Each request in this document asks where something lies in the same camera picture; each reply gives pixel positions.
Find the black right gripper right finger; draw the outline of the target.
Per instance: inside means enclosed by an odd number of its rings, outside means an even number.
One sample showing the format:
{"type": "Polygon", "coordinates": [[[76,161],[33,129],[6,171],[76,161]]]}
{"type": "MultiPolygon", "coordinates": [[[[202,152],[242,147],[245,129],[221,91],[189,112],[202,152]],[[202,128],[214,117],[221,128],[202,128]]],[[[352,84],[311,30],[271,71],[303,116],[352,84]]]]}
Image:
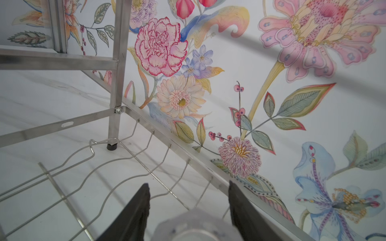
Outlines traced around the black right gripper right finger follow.
{"type": "Polygon", "coordinates": [[[229,182],[228,199],[232,225],[245,241],[281,241],[282,238],[268,225],[244,196],[240,188],[229,182]]]}

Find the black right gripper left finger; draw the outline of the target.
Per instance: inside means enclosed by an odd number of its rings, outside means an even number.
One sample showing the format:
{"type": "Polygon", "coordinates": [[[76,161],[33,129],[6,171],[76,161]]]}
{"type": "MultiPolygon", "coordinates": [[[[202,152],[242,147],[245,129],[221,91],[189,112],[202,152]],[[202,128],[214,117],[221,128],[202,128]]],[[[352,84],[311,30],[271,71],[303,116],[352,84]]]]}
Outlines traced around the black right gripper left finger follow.
{"type": "Polygon", "coordinates": [[[150,211],[150,188],[143,184],[97,241],[143,241],[150,211]]]}

